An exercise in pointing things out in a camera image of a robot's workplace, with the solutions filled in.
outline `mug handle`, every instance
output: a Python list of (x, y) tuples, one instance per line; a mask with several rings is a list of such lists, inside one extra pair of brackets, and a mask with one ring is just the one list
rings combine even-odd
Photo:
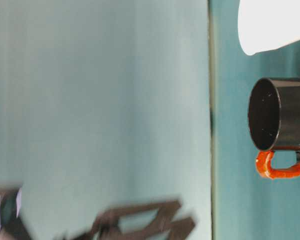
[(255, 166), (263, 178), (268, 179), (290, 179), (300, 176), (300, 151), (296, 151), (296, 164), (283, 169), (271, 167), (271, 160), (275, 155), (274, 151), (260, 151), (255, 159)]

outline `black cylinder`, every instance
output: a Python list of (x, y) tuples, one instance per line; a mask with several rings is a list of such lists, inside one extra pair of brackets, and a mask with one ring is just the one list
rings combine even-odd
[(253, 87), (248, 122), (261, 151), (300, 151), (300, 78), (261, 78)]

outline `black mug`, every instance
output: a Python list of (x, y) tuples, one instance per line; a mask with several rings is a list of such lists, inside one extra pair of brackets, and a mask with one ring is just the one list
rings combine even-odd
[[(300, 176), (300, 78), (264, 77), (254, 85), (248, 108), (250, 135), (260, 150), (256, 168), (264, 178)], [(275, 151), (296, 152), (296, 164), (273, 169)]]

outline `light blue wall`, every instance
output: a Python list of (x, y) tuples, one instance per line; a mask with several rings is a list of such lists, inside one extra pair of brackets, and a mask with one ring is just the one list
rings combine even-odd
[[(300, 239), (300, 177), (269, 180), (258, 175), (258, 151), (247, 120), (249, 95), (259, 78), (300, 76), (300, 42), (245, 55), (238, 40), (238, 8), (238, 0), (210, 2), (215, 81), (214, 238)], [(276, 168), (294, 162), (292, 152), (278, 152), (273, 159)]]
[(207, 2), (136, 2), (135, 195), (178, 196), (211, 239)]
[(0, 0), (0, 184), (34, 237), (178, 196), (211, 236), (205, 0)]
[(36, 239), (131, 197), (134, 2), (0, 0), (0, 183)]

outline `teal surface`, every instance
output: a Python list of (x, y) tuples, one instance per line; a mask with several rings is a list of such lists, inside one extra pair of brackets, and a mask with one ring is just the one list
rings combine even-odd
[[(214, 239), (300, 239), (300, 177), (269, 180), (257, 174), (257, 150), (247, 122), (249, 95), (259, 78), (300, 76), (300, 41), (278, 50), (245, 55), (238, 40), (238, 7), (238, 0), (209, 3), (214, 86)], [(279, 152), (274, 166), (288, 167), (294, 158), (294, 153)]]
[(165, 197), (211, 237), (207, 7), (0, 0), (0, 185), (35, 239)]

